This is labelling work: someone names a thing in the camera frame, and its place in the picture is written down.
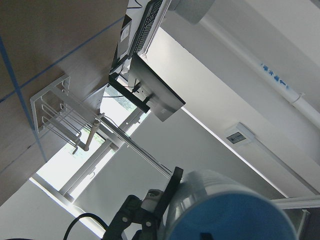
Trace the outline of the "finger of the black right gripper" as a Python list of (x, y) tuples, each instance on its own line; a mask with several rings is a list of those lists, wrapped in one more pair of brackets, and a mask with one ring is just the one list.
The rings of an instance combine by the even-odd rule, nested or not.
[(156, 220), (158, 222), (158, 224), (161, 222), (163, 215), (168, 207), (168, 205), (170, 204), (172, 198), (174, 197), (182, 176), (183, 176), (183, 172), (184, 170), (178, 166), (176, 166), (174, 168), (174, 172), (159, 200), (159, 202), (156, 205)]

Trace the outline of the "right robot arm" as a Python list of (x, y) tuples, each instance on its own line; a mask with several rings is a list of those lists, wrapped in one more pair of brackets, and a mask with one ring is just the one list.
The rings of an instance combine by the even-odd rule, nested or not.
[(124, 230), (132, 223), (141, 225), (141, 229), (132, 237), (134, 240), (157, 240), (163, 215), (178, 190), (183, 172), (182, 168), (175, 167), (165, 190), (150, 189), (143, 200), (135, 195), (129, 195), (110, 224), (106, 224), (96, 214), (88, 212), (80, 214), (70, 223), (63, 238), (65, 240), (68, 238), (73, 226), (80, 219), (91, 218), (104, 229), (103, 240), (123, 240)]

